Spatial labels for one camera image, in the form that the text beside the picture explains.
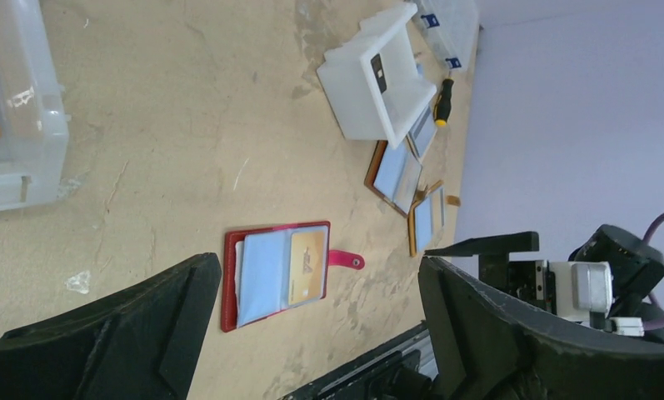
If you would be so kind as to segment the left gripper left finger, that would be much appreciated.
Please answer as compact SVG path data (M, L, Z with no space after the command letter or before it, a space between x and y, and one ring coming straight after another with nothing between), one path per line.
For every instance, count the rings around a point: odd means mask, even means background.
M0 399L184 399L217 298L217 255L0 337Z

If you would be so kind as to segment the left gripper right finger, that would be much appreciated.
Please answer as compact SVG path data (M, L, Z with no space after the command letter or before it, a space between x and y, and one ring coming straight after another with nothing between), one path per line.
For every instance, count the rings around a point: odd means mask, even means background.
M568 322L424 257L443 399L664 399L664 345Z

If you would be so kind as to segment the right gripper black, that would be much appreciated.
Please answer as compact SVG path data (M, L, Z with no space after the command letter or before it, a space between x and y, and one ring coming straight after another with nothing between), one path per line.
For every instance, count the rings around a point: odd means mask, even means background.
M516 232L475 237L451 246L430 249L428 257L478 256L479 279L505 294L552 313L552 273L544 260L511 260L512 253L539 250L539 234Z

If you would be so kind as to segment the red card holder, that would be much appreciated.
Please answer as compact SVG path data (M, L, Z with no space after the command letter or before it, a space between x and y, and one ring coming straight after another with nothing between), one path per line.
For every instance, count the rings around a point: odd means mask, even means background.
M308 227L322 226L327 230L322 297L289 307L287 297L292 233ZM316 221L240 228L226 232L222 266L221 330L229 333L286 310L324 299L327 295L330 267L362 270L365 260L361 255L330 248L330 229L330 222Z

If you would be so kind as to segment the gold VIP card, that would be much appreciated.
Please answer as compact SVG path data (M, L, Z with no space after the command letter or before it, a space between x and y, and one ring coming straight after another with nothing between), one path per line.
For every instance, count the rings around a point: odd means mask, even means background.
M296 307L322 297L327 230L305 227L291 236L287 304Z

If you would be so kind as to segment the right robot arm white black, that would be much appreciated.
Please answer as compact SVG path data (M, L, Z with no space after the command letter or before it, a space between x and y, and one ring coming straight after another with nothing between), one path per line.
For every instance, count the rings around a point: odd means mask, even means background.
M567 260L511 260L539 248L537 232L470 238L427 256L478 258L482 283L568 322L664 344L650 324L664 310L649 295L664 278L664 257L627 230L601 225Z

